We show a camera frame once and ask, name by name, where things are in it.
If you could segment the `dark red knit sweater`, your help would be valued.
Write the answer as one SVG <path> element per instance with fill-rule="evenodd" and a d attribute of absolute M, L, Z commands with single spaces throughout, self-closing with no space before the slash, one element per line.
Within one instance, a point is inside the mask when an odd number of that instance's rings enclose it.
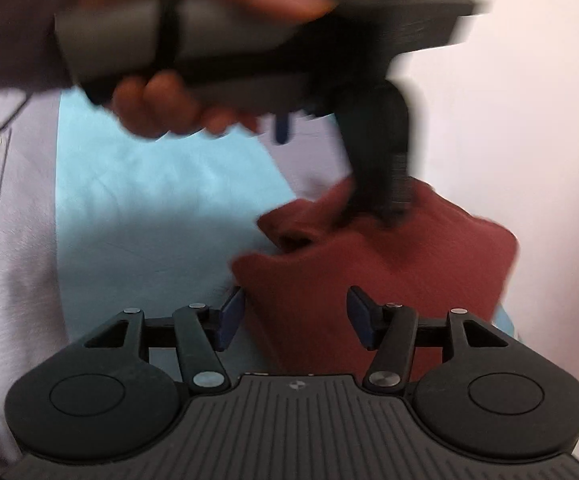
<path fill-rule="evenodd" d="M 413 191 L 410 210 L 391 228 L 372 217 L 338 224 L 351 193 L 348 179 L 318 200 L 299 198 L 259 218 L 259 230 L 278 251 L 239 256 L 232 273 L 246 294 L 256 341 L 282 372 L 364 375 L 372 356 L 347 318 L 351 286 L 425 318 L 465 308 L 491 320 L 515 261 L 516 237 L 424 182 Z"/>

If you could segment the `blue grey patterned bedsheet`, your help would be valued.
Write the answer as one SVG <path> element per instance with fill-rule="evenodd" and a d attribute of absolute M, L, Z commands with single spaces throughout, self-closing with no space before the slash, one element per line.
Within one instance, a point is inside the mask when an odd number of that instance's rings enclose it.
<path fill-rule="evenodd" d="M 291 144 L 234 130 L 145 142 L 77 92 L 0 93 L 0 466 L 20 376 L 126 308 L 150 318 L 221 304 L 233 261 L 278 251 L 269 211 L 345 180 L 329 119 L 297 119 Z M 221 356 L 232 377 L 282 372 L 245 322 Z"/>

